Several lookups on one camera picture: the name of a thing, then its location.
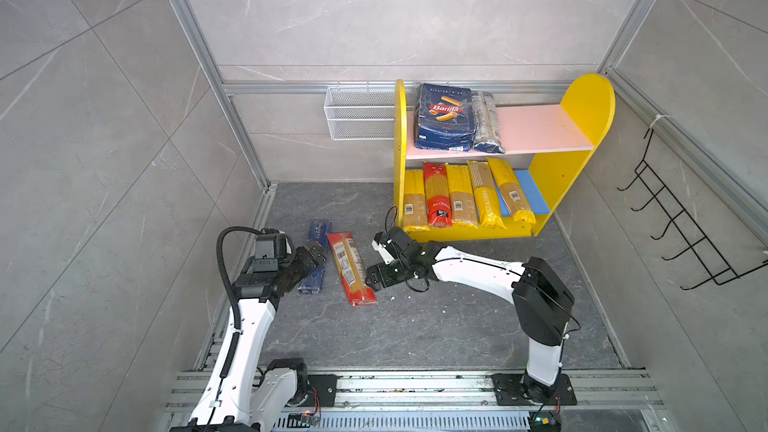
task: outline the wall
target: wall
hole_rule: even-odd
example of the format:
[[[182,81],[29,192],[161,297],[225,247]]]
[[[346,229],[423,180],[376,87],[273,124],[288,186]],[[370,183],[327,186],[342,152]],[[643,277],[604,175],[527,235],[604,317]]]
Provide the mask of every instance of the wall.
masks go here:
[[[0,0],[0,156],[0,429],[148,428],[259,193],[168,1]]]
[[[190,0],[228,81],[572,80],[634,0]],[[391,180],[391,145],[332,141],[321,96],[239,96],[274,180]]]
[[[618,68],[768,207],[766,62],[766,0],[659,0]]]
[[[662,260],[685,248],[682,237],[670,228],[662,239],[650,238],[664,230],[664,212],[655,203],[630,210],[650,198],[639,182],[617,190],[634,177],[647,128],[617,101],[614,124],[558,208],[558,220],[629,365],[650,371],[677,427],[765,430],[760,391],[768,384],[768,268],[721,286],[680,289],[704,280],[705,271],[690,251]],[[764,246],[657,137],[647,160],[735,270],[762,263]],[[642,177],[655,192],[661,187],[648,172]],[[670,207],[666,191],[659,197]],[[691,234],[693,226],[682,223]],[[710,248],[696,250],[720,270]]]

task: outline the toy shelf rack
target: toy shelf rack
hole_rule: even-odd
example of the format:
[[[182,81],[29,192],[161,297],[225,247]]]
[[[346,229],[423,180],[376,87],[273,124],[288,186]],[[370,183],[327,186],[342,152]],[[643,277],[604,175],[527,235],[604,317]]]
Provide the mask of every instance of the toy shelf rack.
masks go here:
[[[526,195],[540,196],[539,201],[546,205],[534,210],[536,223],[532,226],[504,217],[506,229],[432,228],[428,232],[409,234],[419,242],[538,235],[605,138],[614,120],[616,107],[614,89],[608,79],[593,73],[573,81],[560,104],[499,107],[502,144],[507,151],[502,155],[475,150],[452,152],[415,148],[413,112],[408,110],[405,83],[402,80],[396,83],[395,101],[395,206],[399,211],[403,210],[406,161],[411,165],[418,161],[441,163],[483,160],[486,156],[511,159],[519,154],[535,154],[528,174],[518,175]],[[523,177],[528,178],[527,185],[523,183]],[[398,214],[397,221],[398,226],[402,226],[402,214]]]

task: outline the pink shelf board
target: pink shelf board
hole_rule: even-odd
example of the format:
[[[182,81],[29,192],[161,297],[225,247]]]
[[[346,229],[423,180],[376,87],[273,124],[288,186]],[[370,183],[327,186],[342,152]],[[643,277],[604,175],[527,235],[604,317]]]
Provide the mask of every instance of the pink shelf board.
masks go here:
[[[499,107],[498,121],[502,128],[502,145],[507,151],[504,154],[506,156],[592,149],[592,143],[560,104]],[[408,136],[406,159],[499,157],[501,155],[476,150],[453,152],[417,149],[413,145],[413,112],[408,113],[406,135]]]

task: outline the white wire basket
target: white wire basket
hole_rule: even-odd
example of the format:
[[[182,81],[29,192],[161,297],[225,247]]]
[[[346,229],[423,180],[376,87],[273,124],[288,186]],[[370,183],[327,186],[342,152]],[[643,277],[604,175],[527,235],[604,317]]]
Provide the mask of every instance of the white wire basket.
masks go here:
[[[406,89],[413,110],[417,89]],[[333,140],[395,138],[395,87],[328,87],[323,105]]]

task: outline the blue pasta box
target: blue pasta box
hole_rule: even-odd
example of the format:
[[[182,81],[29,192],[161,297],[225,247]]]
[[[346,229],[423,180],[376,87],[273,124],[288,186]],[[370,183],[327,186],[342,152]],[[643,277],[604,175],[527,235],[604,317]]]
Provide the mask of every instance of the blue pasta box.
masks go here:
[[[421,84],[413,129],[413,143],[419,149],[471,149],[475,137],[472,91]]]
[[[307,237],[320,244],[326,257],[330,257],[331,246],[328,243],[326,234],[331,232],[330,220],[313,220],[310,224],[310,234]],[[322,281],[326,276],[326,266],[321,265],[312,272],[309,277],[299,283],[300,294],[319,294],[322,290]]]

